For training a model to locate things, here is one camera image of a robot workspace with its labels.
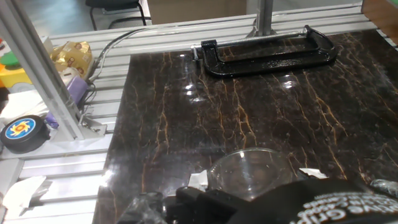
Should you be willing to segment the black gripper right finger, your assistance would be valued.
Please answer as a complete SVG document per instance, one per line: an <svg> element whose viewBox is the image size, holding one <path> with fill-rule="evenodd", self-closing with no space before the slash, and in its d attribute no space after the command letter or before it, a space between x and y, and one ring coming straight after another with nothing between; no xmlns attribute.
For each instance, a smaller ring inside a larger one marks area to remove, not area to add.
<svg viewBox="0 0 398 224"><path fill-rule="evenodd" d="M235 224L397 223L397 182L369 185L308 176L293 181L290 172L256 171L253 199L230 219Z"/></svg>

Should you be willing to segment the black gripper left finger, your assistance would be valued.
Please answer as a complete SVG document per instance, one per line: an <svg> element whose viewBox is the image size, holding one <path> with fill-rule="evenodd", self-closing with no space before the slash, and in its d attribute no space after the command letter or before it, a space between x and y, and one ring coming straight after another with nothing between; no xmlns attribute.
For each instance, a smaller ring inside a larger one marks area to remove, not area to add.
<svg viewBox="0 0 398 224"><path fill-rule="evenodd" d="M228 223L231 217L249 204L248 201L215 189L208 190L206 170L192 173L188 185L164 199L164 219L177 224Z"/></svg>

